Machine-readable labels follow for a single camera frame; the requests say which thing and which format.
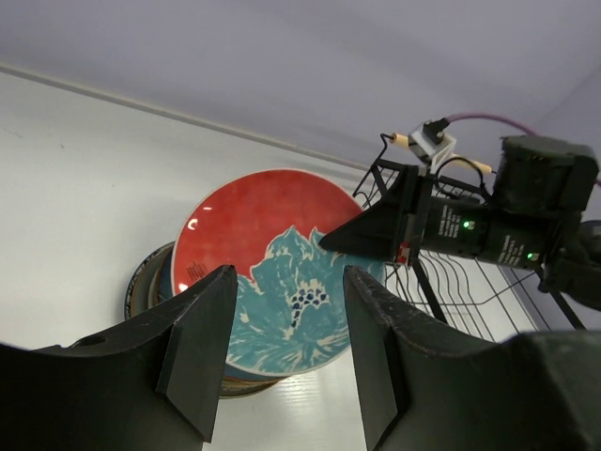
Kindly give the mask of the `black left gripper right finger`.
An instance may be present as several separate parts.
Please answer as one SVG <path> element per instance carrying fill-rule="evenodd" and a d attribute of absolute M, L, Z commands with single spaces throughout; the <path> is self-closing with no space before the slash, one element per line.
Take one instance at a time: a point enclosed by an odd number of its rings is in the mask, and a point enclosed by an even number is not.
<path fill-rule="evenodd" d="M 346 267 L 343 282 L 368 449 L 599 448 L 599 333 L 494 343 L 434 319 L 360 267 Z"/>

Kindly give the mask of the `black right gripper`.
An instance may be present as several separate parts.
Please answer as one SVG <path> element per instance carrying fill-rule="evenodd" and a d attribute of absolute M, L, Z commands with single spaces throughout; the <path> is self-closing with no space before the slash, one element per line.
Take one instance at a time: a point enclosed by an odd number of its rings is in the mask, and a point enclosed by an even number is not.
<path fill-rule="evenodd" d="M 503 210 L 474 197 L 432 195 L 434 178 L 400 169 L 379 200 L 326 234 L 321 248 L 412 265 L 421 251 L 535 269 L 550 247 L 554 221 Z"/>

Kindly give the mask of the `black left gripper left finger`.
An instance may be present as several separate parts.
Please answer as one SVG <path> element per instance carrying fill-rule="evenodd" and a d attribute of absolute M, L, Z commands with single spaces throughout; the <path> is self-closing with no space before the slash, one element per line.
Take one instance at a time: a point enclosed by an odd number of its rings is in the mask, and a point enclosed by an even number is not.
<path fill-rule="evenodd" d="M 1 348 L 5 450 L 199 450 L 212 439 L 237 301 L 223 265 L 68 347 Z"/>

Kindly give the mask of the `blue floral white plate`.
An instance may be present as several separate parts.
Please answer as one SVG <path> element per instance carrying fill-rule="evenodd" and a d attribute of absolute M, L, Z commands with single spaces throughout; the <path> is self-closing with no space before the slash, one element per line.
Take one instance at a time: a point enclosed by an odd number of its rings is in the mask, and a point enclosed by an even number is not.
<path fill-rule="evenodd" d="M 148 255 L 134 271 L 126 288 L 123 306 L 124 320 L 141 314 L 154 306 L 149 306 L 148 301 L 154 292 L 155 277 L 162 266 L 162 262 L 169 250 L 173 250 L 174 243 L 168 242 Z M 220 398 L 237 398 L 255 395 L 265 391 L 278 382 L 244 385 L 222 379 Z"/>

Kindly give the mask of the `red and teal flower plate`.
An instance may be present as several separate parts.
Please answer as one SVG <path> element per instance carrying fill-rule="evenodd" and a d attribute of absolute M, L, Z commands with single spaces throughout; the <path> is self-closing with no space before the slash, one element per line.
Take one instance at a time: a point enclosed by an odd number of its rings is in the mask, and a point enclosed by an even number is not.
<path fill-rule="evenodd" d="M 227 377 L 275 381 L 347 352 L 344 269 L 359 266 L 383 280 L 385 266 L 328 251 L 320 242 L 361 210 L 328 179 L 271 169 L 226 183 L 190 213 L 174 245 L 171 288 L 178 294 L 219 266 L 235 268 Z"/>

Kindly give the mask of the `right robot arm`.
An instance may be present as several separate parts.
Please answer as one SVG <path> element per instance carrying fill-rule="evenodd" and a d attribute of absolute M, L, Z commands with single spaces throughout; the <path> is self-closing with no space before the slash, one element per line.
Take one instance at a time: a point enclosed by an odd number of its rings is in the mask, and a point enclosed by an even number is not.
<path fill-rule="evenodd" d="M 423 169 L 397 164 L 386 186 L 371 171 L 379 200 L 332 232 L 329 251 L 411 264 L 427 250 L 542 273 L 539 288 L 600 307 L 600 241 L 581 219 L 599 172 L 593 151 L 544 136 L 503 138 L 493 187 L 473 197 L 448 190 L 441 172 L 457 157 L 422 157 Z"/>

